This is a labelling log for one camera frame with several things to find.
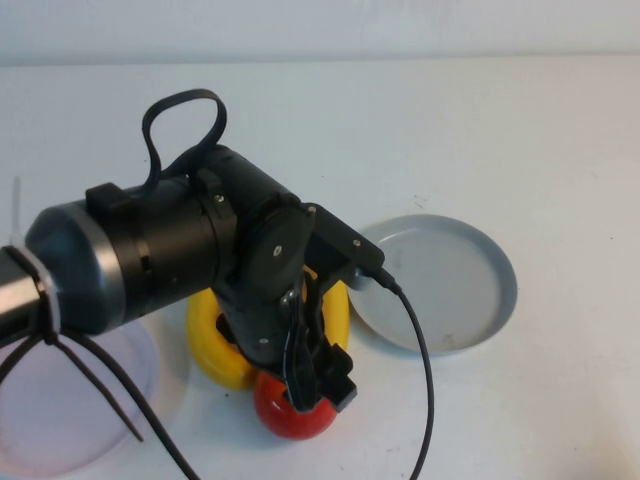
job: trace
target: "translucent plate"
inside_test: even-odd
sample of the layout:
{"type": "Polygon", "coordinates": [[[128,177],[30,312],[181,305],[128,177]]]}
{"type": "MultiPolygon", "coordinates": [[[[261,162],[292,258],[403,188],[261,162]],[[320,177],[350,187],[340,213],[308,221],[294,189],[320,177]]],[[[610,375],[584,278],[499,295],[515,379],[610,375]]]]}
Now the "translucent plate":
{"type": "MultiPolygon", "coordinates": [[[[94,340],[149,399],[158,384],[158,358],[147,331],[130,323],[94,340]]],[[[62,341],[109,388],[134,424],[140,423],[139,410],[111,372],[82,347],[62,341]]],[[[0,350],[0,361],[13,348],[0,350]]],[[[55,347],[39,344],[0,388],[0,472],[5,475],[69,473],[98,460],[130,435],[102,395],[55,347]]]]}

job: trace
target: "yellow ring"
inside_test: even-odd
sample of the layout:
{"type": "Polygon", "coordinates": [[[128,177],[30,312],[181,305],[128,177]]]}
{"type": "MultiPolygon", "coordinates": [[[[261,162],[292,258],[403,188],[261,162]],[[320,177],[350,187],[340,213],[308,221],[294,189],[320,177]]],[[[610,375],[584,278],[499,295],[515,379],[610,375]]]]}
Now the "yellow ring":
{"type": "MultiPolygon", "coordinates": [[[[325,295],[322,313],[329,342],[347,349],[349,300],[347,287],[336,283],[325,295]]],[[[196,364],[215,382],[236,390],[253,386],[257,371],[230,345],[216,328],[220,307],[211,290],[189,297],[187,343],[196,364]]]]}

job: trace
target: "screw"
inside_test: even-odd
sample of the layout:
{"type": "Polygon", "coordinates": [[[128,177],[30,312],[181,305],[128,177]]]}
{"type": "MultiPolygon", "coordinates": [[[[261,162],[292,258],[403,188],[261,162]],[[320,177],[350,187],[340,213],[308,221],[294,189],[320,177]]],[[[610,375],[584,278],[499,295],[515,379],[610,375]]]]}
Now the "screw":
{"type": "Polygon", "coordinates": [[[286,305],[287,303],[289,303],[290,300],[293,300],[293,297],[296,296],[296,292],[294,292],[293,290],[289,290],[287,293],[284,294],[284,296],[280,299],[280,302],[283,305],[286,305]]]}

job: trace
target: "black cable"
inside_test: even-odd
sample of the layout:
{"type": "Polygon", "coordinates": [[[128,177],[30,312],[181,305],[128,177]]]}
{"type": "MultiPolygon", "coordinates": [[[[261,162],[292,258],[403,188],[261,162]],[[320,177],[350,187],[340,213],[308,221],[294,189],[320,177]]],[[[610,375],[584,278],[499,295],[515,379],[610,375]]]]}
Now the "black cable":
{"type": "Polygon", "coordinates": [[[11,370],[18,364],[22,358],[29,353],[29,351],[35,347],[42,340],[42,335],[32,335],[18,345],[13,352],[11,352],[7,358],[0,364],[0,384],[7,378],[7,375],[11,373],[11,370]]]}
{"type": "Polygon", "coordinates": [[[418,321],[418,317],[416,316],[416,312],[413,310],[411,306],[411,302],[402,291],[402,288],[395,281],[393,276],[391,276],[386,270],[381,270],[377,275],[375,275],[374,280],[376,280],[382,287],[390,290],[395,295],[398,296],[402,305],[407,310],[409,314],[409,318],[411,319],[411,323],[413,324],[413,329],[416,332],[416,337],[418,338],[418,345],[420,346],[420,355],[422,356],[422,363],[424,364],[424,373],[427,381],[427,426],[425,428],[424,437],[422,439],[422,446],[420,447],[420,453],[418,453],[418,459],[416,460],[416,465],[413,467],[413,472],[411,473],[411,477],[409,480],[417,480],[420,476],[420,472],[422,471],[422,466],[424,465],[424,461],[427,458],[427,453],[429,451],[429,444],[431,443],[431,435],[433,433],[433,419],[435,414],[434,409],[434,388],[433,388],[433,374],[431,372],[431,362],[429,361],[429,351],[427,350],[427,344],[424,341],[424,335],[422,333],[422,328],[420,327],[420,322],[418,321]]]}
{"type": "Polygon", "coordinates": [[[188,158],[181,155],[177,163],[181,169],[188,167],[189,160],[191,158],[201,157],[203,152],[208,148],[213,147],[218,143],[220,137],[224,133],[224,129],[227,126],[227,109],[224,106],[224,103],[216,95],[210,90],[206,90],[203,88],[197,88],[194,90],[187,90],[186,92],[176,93],[175,95],[171,95],[170,97],[163,98],[158,102],[154,103],[149,107],[147,112],[144,114],[142,118],[142,136],[144,137],[144,143],[147,145],[147,150],[149,151],[149,176],[147,180],[144,182],[142,186],[134,193],[136,196],[145,196],[153,192],[153,190],[158,185],[162,174],[162,162],[160,161],[160,155],[158,154],[158,150],[151,139],[151,125],[153,121],[165,110],[168,110],[176,105],[180,105],[181,103],[190,102],[192,100],[198,99],[209,99],[216,102],[218,106],[218,113],[216,115],[216,120],[211,127],[211,130],[204,136],[202,140],[191,149],[187,150],[185,154],[189,154],[188,158]]]}
{"type": "Polygon", "coordinates": [[[314,342],[319,343],[324,338],[324,316],[320,302],[320,287],[311,273],[304,272],[304,285],[307,298],[304,302],[304,318],[311,327],[314,342]]]}
{"type": "Polygon", "coordinates": [[[109,370],[111,370],[111,373],[116,376],[116,378],[129,393],[136,405],[138,405],[138,408],[149,422],[149,425],[151,425],[151,428],[158,436],[158,439],[167,450],[169,455],[171,455],[173,460],[176,462],[180,470],[182,470],[182,473],[184,473],[185,477],[187,477],[188,480],[200,480],[200,477],[198,477],[195,471],[191,468],[191,465],[189,465],[187,460],[182,456],[175,443],[173,443],[173,440],[171,440],[171,437],[164,429],[162,423],[147,403],[144,395],[140,392],[140,390],[138,390],[136,384],[133,383],[133,380],[131,380],[129,375],[127,375],[127,372],[124,371],[120,364],[116,362],[113,357],[111,357],[111,355],[109,355],[100,345],[93,342],[84,335],[76,333],[67,327],[63,327],[60,333],[65,337],[73,340],[78,345],[81,345],[82,347],[87,349],[89,352],[95,355],[96,358],[98,358],[98,360],[100,360],[109,370]]]}
{"type": "Polygon", "coordinates": [[[116,414],[120,417],[120,419],[127,426],[129,431],[140,442],[144,442],[144,438],[142,437],[142,435],[140,435],[140,432],[136,429],[135,425],[133,425],[133,422],[129,419],[129,417],[127,417],[127,414],[124,412],[124,410],[122,409],[120,404],[118,404],[118,401],[116,400],[116,398],[109,391],[109,389],[104,385],[104,383],[102,383],[100,381],[100,379],[91,370],[89,370],[89,367],[87,367],[82,362],[82,360],[80,360],[80,358],[73,352],[73,350],[71,350],[69,347],[67,347],[64,343],[60,342],[60,340],[58,338],[55,338],[53,340],[52,344],[58,350],[60,350],[62,353],[64,353],[67,356],[67,358],[69,360],[71,360],[71,362],[73,362],[73,364],[78,368],[78,370],[80,370],[82,372],[82,374],[85,377],[87,377],[87,380],[89,380],[93,384],[93,386],[98,389],[98,391],[102,394],[102,396],[107,401],[107,403],[111,406],[113,411],[116,412],[116,414]]]}

